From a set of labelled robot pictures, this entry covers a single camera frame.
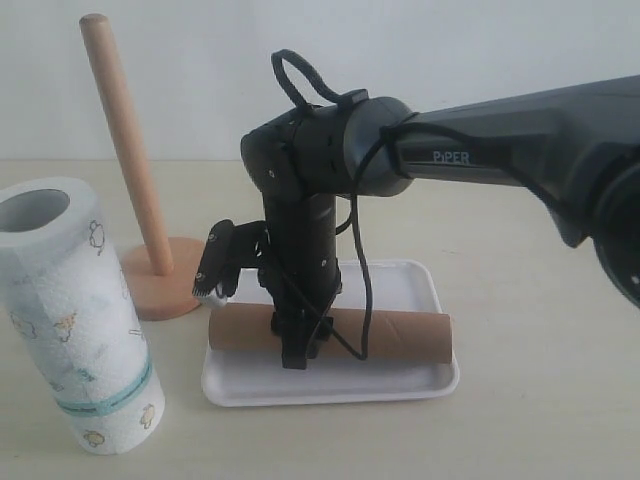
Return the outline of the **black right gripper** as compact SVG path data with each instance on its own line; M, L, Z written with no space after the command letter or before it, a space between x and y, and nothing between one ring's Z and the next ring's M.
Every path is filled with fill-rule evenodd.
M332 335L331 316L316 321L309 339L305 319L325 313L337 293L336 200L329 194L297 202L263 195L262 203L265 226L258 251L276 311L272 332L281 342L282 367L305 370Z

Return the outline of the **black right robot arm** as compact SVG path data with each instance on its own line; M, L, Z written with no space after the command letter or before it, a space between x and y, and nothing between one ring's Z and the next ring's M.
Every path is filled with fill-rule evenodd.
M423 113L356 91L299 102L245 134L240 151L263 200L261 274L285 368L305 369L337 336L337 199L392 197L416 179L526 188L566 245L591 239L612 284L639 300L635 76Z

